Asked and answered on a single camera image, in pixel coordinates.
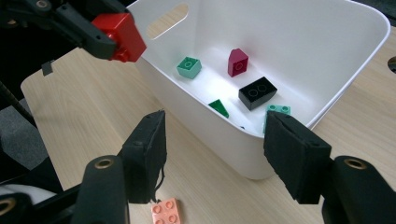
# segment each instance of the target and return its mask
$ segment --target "lego brick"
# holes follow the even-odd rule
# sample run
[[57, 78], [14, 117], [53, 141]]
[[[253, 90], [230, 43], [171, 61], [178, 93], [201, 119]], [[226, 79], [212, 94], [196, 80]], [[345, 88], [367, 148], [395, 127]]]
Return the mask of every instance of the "lego brick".
[[175, 198], [155, 203], [151, 206], [151, 214], [154, 224], [181, 224]]
[[277, 88], [262, 77], [239, 90], [238, 97], [244, 105], [252, 110], [269, 101], [276, 93]]
[[279, 112], [279, 113], [290, 115], [291, 108], [288, 105], [268, 105], [266, 107], [266, 110], [265, 110], [264, 125], [263, 125], [263, 128], [262, 128], [262, 132], [263, 133], [265, 133], [265, 126], [266, 126], [268, 111], [276, 111], [276, 112]]
[[198, 59], [186, 57], [178, 66], [178, 73], [190, 79], [195, 78], [201, 71], [201, 62]]
[[241, 49], [233, 49], [228, 58], [228, 74], [231, 77], [248, 70], [248, 56]]
[[216, 100], [209, 104], [210, 107], [217, 110], [222, 116], [228, 118], [230, 115], [228, 114], [227, 110], [225, 109], [224, 105], [222, 104], [221, 100]]

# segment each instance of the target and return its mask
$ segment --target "wooden table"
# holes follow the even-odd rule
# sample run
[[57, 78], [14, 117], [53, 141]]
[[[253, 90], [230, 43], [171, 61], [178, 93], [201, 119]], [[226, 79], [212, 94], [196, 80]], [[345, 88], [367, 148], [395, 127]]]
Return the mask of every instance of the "wooden table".
[[[396, 188], [396, 29], [314, 129], [332, 158], [369, 161]], [[21, 88], [64, 189], [80, 183], [92, 159], [117, 154], [135, 125], [162, 109], [133, 63], [106, 62], [75, 49]], [[175, 117], [166, 118], [168, 160], [160, 199], [180, 200], [183, 223], [322, 223], [321, 205], [299, 205], [277, 176], [237, 174]], [[131, 223], [152, 223], [150, 205], [130, 205]]]

